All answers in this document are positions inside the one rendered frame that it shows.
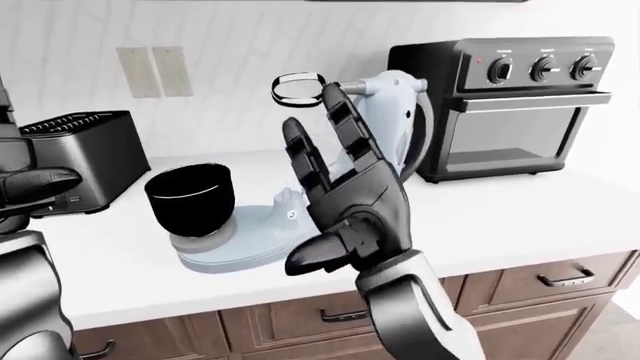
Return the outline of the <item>black mixing bowl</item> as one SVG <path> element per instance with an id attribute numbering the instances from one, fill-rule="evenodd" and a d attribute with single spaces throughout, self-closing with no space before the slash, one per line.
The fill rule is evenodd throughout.
<path id="1" fill-rule="evenodd" d="M 161 227 L 176 236 L 198 238 L 215 233 L 231 217 L 235 192 L 223 164 L 189 164 L 166 170 L 144 186 Z"/>

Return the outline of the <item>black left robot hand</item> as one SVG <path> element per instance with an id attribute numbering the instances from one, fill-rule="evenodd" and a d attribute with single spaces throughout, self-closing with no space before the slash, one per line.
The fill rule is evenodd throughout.
<path id="1" fill-rule="evenodd" d="M 36 165 L 31 140 L 0 137 L 0 218 L 46 208 L 82 182 L 76 170 Z"/>

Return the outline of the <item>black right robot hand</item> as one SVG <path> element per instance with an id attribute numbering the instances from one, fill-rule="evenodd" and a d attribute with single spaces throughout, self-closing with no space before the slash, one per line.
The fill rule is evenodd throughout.
<path id="1" fill-rule="evenodd" d="M 395 169 L 340 86 L 328 84 L 322 96 L 353 168 L 331 179 L 301 122 L 285 120 L 286 152 L 309 200 L 307 212 L 320 232 L 288 255 L 289 276 L 334 272 L 344 266 L 363 272 L 412 247 L 409 202 Z"/>

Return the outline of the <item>pale blue stand mixer base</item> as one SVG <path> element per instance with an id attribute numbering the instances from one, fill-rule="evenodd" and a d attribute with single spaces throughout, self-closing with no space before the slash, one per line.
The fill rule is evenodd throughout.
<path id="1" fill-rule="evenodd" d="M 180 262 L 194 272 L 223 274 L 265 266 L 319 231 L 302 191 L 284 188 L 271 206 L 238 206 L 216 232 L 199 238 L 169 236 Z"/>

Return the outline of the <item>black oven knob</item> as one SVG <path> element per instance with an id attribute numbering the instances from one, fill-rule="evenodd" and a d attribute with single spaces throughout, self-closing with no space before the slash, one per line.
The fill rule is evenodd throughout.
<path id="1" fill-rule="evenodd" d="M 573 80 L 586 80 L 592 74 L 602 71 L 602 67 L 598 64 L 598 60 L 594 54 L 581 56 L 572 65 L 570 76 Z"/>
<path id="2" fill-rule="evenodd" d="M 561 71 L 556 59 L 552 55 L 541 56 L 533 63 L 529 75 L 534 82 L 546 82 L 551 74 Z"/>
<path id="3" fill-rule="evenodd" d="M 489 65 L 487 77 L 491 83 L 501 84 L 509 80 L 513 69 L 513 60 L 509 57 L 496 59 Z"/>

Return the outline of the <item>brown wooden base cabinet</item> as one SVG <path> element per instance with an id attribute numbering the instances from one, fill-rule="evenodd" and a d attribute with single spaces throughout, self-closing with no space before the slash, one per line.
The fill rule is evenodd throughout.
<path id="1" fill-rule="evenodd" d="M 588 284 L 545 287 L 538 275 L 595 273 Z M 478 332 L 487 360 L 566 360 L 618 290 L 640 275 L 640 250 L 444 278 L 458 314 Z M 335 293 L 75 333 L 79 353 L 116 341 L 102 360 L 393 360 L 366 320 L 323 323 L 365 310 Z"/>

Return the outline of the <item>black slot toaster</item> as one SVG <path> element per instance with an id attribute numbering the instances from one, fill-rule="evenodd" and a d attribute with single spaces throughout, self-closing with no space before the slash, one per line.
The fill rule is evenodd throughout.
<path id="1" fill-rule="evenodd" d="M 54 205 L 33 213 L 35 219 L 102 212 L 151 170 L 127 110 L 69 113 L 19 131 L 32 141 L 38 167 L 68 167 L 82 177 Z"/>

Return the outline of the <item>black toaster oven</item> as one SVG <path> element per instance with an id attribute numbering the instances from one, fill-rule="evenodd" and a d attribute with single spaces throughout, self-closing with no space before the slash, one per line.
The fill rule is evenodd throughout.
<path id="1" fill-rule="evenodd" d="M 428 82 L 434 114 L 429 150 L 417 168 L 427 182 L 561 170 L 594 105 L 611 95 L 597 86 L 615 48 L 609 37 L 465 38 L 390 49 L 387 67 Z M 594 54 L 602 71 L 570 76 L 574 62 Z M 536 59 L 552 55 L 561 71 L 534 82 Z M 489 65 L 509 57 L 509 80 L 488 80 Z"/>

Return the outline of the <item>beige wall plate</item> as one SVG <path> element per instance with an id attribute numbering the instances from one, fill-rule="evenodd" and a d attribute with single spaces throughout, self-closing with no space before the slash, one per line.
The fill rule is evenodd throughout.
<path id="1" fill-rule="evenodd" d="M 133 98 L 162 96 L 146 47 L 118 47 L 116 53 Z"/>
<path id="2" fill-rule="evenodd" d="M 182 47 L 152 47 L 161 86 L 166 97 L 192 97 L 193 89 Z"/>

